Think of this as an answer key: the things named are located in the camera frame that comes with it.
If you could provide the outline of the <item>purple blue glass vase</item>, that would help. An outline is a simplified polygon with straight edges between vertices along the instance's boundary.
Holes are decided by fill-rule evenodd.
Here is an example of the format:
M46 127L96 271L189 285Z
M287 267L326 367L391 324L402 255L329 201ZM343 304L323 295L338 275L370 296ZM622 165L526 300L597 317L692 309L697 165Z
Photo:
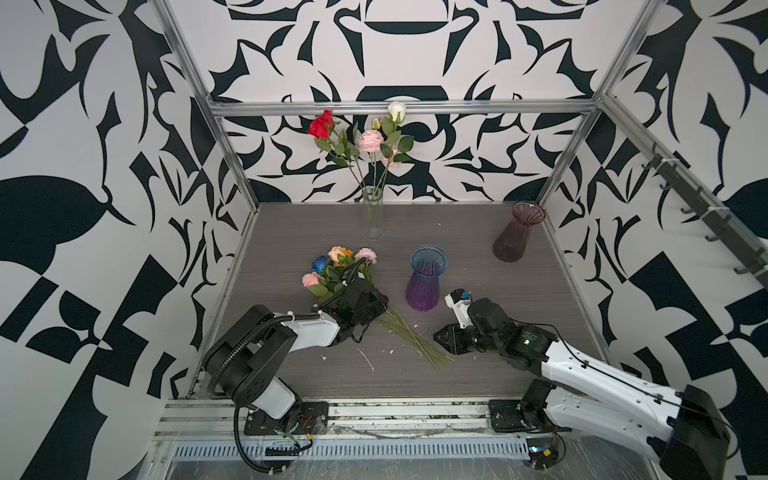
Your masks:
M410 255L412 276L406 287L408 305L420 312L433 309L440 300L440 277L447 269L447 256L434 245L423 245Z

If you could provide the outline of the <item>clear glass vase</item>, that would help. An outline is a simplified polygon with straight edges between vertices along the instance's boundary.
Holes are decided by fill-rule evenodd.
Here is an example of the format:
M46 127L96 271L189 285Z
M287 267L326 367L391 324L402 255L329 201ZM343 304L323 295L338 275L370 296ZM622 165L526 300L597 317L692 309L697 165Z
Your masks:
M383 190L379 187L366 186L363 190L363 236L367 239L379 239L384 235L383 198Z

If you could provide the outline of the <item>smoky pink glass vase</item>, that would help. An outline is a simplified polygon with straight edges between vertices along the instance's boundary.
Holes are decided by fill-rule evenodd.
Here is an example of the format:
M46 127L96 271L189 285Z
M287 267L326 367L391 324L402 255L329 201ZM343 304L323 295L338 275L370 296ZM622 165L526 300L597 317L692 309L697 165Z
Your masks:
M521 201L512 207L512 219L493 244L493 253L501 261L520 260L535 226L546 218L545 210L535 202Z

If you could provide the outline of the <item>white rose stem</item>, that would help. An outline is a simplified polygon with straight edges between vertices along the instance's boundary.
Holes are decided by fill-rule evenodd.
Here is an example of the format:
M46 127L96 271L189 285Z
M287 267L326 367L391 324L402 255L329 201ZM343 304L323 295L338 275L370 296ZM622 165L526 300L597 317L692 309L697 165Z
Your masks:
M377 186L383 190L388 180L389 172L408 161L408 153L414 147L412 135L404 134L402 126L407 116L407 105L404 102L393 101L388 104L387 116L379 120L377 129L383 134L384 140L380 145L381 163L384 173L377 181Z

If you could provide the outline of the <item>pink peony flower stem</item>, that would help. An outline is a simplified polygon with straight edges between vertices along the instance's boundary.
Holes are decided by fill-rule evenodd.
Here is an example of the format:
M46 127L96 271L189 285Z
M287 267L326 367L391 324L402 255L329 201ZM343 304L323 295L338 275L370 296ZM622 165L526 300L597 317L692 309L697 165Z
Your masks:
M369 173L371 180L370 186L378 187L377 181L381 179L384 168L381 163L380 145L384 140L383 134L377 129L380 119L376 118L372 126L362 132L356 139L356 146L360 151L361 158L369 164Z

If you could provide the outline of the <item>red rose stem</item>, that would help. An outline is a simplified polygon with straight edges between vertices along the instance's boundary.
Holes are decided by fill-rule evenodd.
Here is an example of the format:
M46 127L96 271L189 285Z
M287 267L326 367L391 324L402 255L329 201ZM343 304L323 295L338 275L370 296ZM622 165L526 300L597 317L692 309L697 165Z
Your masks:
M347 131L340 126L330 110L324 110L311 121L308 129L315 145L321 152L332 156L332 161L340 167L347 168L356 180L360 189L366 186L365 175L359 165L360 151L353 139L347 136Z

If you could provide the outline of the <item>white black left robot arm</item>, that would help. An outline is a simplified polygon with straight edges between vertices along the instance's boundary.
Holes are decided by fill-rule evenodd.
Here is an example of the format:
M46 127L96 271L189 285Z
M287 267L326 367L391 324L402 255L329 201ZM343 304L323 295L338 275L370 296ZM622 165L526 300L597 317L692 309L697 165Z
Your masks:
M389 298L372 282L354 278L310 313L276 313L264 305L250 308L204 355L207 392L221 391L238 408L249 408L293 426L302 401L278 378L296 351L338 345L388 309Z

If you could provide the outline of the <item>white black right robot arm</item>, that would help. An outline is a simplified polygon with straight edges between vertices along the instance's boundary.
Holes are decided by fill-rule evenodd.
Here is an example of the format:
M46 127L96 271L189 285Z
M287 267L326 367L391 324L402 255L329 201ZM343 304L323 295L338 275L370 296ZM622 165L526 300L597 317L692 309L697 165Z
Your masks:
M496 353L536 377L521 399L491 402L494 431L578 430L644 456L670 479L723 477L731 428L704 390L677 390L616 369L571 346L554 327L515 321L463 289L445 302L456 320L433 336L445 350Z

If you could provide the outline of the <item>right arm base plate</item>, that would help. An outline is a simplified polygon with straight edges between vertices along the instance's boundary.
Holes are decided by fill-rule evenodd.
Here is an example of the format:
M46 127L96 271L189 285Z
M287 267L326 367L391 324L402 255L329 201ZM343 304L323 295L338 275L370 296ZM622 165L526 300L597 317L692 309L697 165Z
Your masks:
M547 402L520 400L490 400L490 425L496 433L554 433L571 432L569 427L555 425L544 412Z

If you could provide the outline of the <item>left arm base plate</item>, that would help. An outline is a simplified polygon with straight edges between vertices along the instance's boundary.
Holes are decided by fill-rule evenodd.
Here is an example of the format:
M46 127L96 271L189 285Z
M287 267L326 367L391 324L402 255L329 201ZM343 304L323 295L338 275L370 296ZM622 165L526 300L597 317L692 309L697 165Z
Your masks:
M323 401L298 402L283 417L274 419L265 412L250 408L246 415L244 434L266 436L290 433L312 434L327 425L329 403Z

